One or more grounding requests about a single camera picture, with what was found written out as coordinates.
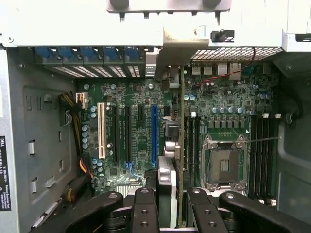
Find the chipset heat sink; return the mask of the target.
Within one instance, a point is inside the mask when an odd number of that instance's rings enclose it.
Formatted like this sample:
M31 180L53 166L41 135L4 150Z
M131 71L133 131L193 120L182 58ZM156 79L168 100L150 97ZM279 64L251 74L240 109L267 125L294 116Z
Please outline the chipset heat sink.
M127 195L134 195L139 188L143 188L143 185L117 185L115 191L126 197Z

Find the metal socket cover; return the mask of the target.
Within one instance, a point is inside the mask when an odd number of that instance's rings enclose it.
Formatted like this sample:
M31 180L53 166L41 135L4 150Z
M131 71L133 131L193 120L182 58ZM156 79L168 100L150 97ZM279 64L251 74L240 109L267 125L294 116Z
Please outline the metal socket cover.
M231 183L206 183L205 188L213 197L219 197L223 192L234 191L244 196L247 195L247 184L245 182Z

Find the CPU socket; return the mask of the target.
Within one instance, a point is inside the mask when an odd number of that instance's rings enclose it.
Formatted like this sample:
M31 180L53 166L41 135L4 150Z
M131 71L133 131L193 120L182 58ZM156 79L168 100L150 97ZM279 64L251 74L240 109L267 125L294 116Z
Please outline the CPU socket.
M201 149L201 186L206 183L247 183L246 136L225 139L207 134Z

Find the black RAM slot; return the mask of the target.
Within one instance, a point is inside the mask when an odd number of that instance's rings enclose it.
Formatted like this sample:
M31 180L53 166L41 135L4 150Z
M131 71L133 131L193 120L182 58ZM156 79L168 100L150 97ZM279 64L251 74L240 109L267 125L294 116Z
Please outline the black RAM slot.
M190 184L192 184L193 175L193 118L189 117L188 128L188 170L190 176Z
M266 139L269 136L269 119L263 119L263 139ZM266 189L267 189L267 141L264 140L262 143L262 187L261 195L263 197L264 203L266 202Z
M269 135L272 137L272 140L269 143L269 155L270 155L270 177L269 177L269 205L275 208L276 206L276 198L275 198L275 137L276 133L276 119L270 119L270 131Z
M258 136L257 139L262 139L262 118L258 118ZM261 149L262 149L262 142L258 141L257 142L257 165L258 165L258 173L257 173L257 199L261 199L261 162L262 162L262 154L261 154Z
M194 185L199 185L200 117L195 118L194 132Z
M257 118L251 116L251 140L256 139ZM255 193L255 171L256 171L256 142L250 143L250 174L249 174L249 196L254 197Z

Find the green motherboard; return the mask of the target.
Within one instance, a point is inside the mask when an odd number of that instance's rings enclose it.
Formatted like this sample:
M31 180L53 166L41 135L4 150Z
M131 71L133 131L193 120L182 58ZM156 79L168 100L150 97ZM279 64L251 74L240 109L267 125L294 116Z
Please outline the green motherboard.
M151 76L152 65L146 67L146 76L139 75L137 66L130 66L125 73L118 66L110 69L101 65L77 66L81 73L78 93L88 93L88 107L81 109L81 158L80 167L92 176L91 186L96 194L115 190L117 185L145 185L155 170L159 156L164 156L165 143L177 137L177 122L173 120L176 94L166 81ZM278 86L281 73L271 62L189 63L184 67L185 80L185 139L184 139L184 188L194 185L194 132L195 118L200 117L199 185L201 186L201 149L207 134L225 139L244 134L251 140L251 116L276 119L281 114L277 107ZM106 103L106 157L99 159L97 103ZM138 106L144 106L144 122L138 121ZM151 165L151 106L158 107L158 156ZM164 116L164 106L171 108ZM119 109L120 161L113 161L112 107ZM126 163L125 106L131 106L132 162ZM193 118L193 175L192 184L188 170L189 117ZM253 199L269 204L270 155L267 141L266 202L257 199L257 142L255 193ZM247 195L249 196L250 143L247 156Z

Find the blue expansion slot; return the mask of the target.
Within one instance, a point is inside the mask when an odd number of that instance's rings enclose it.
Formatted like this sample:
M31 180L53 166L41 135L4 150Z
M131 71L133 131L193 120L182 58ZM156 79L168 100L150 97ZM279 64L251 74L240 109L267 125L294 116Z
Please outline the blue expansion slot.
M151 165L156 166L156 158L158 156L158 107L151 106Z

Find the long black expansion slot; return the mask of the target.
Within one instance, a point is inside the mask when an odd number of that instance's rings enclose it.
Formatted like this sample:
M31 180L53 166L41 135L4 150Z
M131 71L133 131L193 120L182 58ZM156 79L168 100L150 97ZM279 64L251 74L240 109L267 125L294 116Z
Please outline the long black expansion slot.
M120 161L120 144L119 144L119 109L118 106L112 107L112 133L113 133L113 161Z
M131 106L125 106L125 150L126 163L132 162L132 122Z

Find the white expansion slot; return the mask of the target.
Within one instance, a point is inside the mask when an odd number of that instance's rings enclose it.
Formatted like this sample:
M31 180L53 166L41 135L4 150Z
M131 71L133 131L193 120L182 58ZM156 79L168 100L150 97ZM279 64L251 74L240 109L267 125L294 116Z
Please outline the white expansion slot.
M97 103L99 159L106 157L106 103Z

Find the thin locking lever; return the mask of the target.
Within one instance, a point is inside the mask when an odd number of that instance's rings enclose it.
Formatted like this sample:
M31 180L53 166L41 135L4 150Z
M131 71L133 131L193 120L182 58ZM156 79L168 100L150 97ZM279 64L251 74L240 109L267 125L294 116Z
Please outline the thin locking lever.
M253 143L253 142L263 142L263 141L270 141L270 140L279 140L282 139L282 137L268 137L268 138L262 138L262 139L251 139L251 140L245 140L244 143Z

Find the white power connector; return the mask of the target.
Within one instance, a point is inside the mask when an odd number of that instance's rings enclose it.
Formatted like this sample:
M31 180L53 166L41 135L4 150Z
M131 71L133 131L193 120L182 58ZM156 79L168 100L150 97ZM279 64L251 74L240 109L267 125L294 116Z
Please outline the white power connector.
M81 106L82 109L87 109L88 107L88 93L87 92L77 92L75 93L76 103Z

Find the black power supply label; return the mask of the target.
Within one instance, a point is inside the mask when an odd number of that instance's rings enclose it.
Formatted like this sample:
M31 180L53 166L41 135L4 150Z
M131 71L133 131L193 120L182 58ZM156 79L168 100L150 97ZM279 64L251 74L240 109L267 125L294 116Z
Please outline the black power supply label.
M0 136L0 211L11 211L11 195L5 136Z

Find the blue card retention clip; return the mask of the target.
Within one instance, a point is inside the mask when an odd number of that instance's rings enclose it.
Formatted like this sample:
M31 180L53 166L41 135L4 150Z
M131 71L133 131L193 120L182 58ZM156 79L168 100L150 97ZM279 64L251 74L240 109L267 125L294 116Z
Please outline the blue card retention clip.
M76 52L72 47L58 47L57 51L64 64L73 64L78 62Z
M80 54L85 64L96 63L99 61L98 53L93 47L80 47Z
M55 55L49 47L35 47L37 63L51 63L55 60Z
M103 47L104 62L110 64L122 63L122 57L116 47Z
M142 63L143 55L138 47L125 47L124 48L124 61L125 63Z

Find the black case knob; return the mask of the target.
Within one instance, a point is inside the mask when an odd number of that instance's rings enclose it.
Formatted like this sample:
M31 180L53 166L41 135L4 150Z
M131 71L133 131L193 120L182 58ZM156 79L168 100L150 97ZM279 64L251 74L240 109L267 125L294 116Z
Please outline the black case knob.
M235 31L225 29L212 31L210 34L210 39L214 43L217 42L233 43L235 40Z

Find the open black PC case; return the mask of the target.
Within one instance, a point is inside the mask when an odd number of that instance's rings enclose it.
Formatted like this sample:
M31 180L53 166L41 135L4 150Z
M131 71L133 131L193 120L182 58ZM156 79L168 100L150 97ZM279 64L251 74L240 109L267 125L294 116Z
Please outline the open black PC case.
M276 143L274 209L311 225L311 0L0 0L0 47L23 50L32 64L69 78L74 85L74 90L61 93L58 101L65 110L65 122L72 127L77 175L67 183L51 214L31 230L108 192L96 194L91 174L80 167L81 106L75 93L81 73L76 67L118 66L129 73L130 66L137 66L139 75L145 77L146 67L152 65L151 76L156 79L156 57L166 27L178 31L193 28L200 39L208 39L208 47L198 50L189 63L271 62L280 71L276 103L281 114L277 136L282 139ZM234 42L212 42L211 32L220 29L234 30ZM37 63L35 47L49 47L55 60ZM64 64L58 47L72 47L78 62ZM85 64L80 47L93 47L99 61ZM105 63L103 47L116 47L122 63ZM143 62L125 63L125 47L138 47ZM201 188L211 193L198 186L183 188L182 225L170 229L169 215L164 215L165 220L159 218L160 201L168 204L171 192L169 185L159 183L159 171L165 172L164 180L169 181L163 159L159 156L143 186L154 191L160 233L198 233L194 222L188 220L192 211L188 210L187 191ZM111 212L96 229L69 233L129 233L134 195L123 198L125 209ZM211 195L210 200L219 205L219 197Z

